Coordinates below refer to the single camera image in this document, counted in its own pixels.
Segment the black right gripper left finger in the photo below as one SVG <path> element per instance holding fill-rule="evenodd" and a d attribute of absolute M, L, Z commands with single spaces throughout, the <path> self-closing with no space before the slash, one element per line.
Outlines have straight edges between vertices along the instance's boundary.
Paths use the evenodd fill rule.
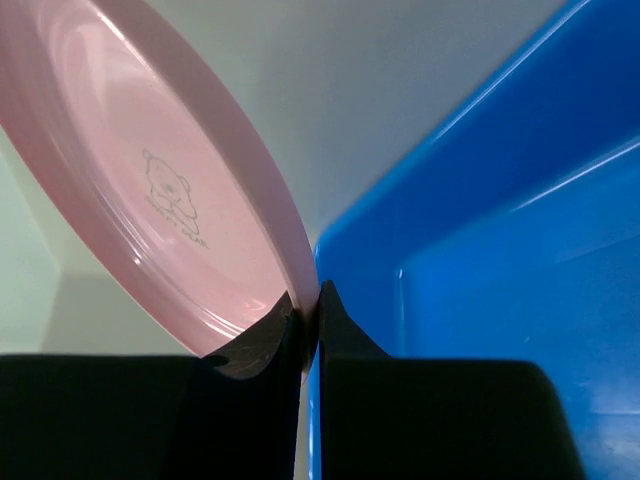
<path fill-rule="evenodd" d="M 290 479 L 302 323 L 288 296 L 205 357 L 5 355 L 5 479 Z"/>

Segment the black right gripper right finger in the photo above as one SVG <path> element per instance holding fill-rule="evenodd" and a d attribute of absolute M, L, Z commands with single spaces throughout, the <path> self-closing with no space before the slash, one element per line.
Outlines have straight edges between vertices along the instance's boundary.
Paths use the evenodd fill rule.
<path fill-rule="evenodd" d="M 556 390 L 526 361 L 401 359 L 318 302 L 326 479 L 581 479 Z"/>

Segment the pink plastic plate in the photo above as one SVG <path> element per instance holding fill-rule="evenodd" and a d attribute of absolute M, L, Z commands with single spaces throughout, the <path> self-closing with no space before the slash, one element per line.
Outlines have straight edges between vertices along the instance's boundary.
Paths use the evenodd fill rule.
<path fill-rule="evenodd" d="M 317 334 L 319 285 L 262 139 L 143 1 L 5 1 L 1 125 L 39 186 L 154 321 L 198 356 L 277 303 Z"/>

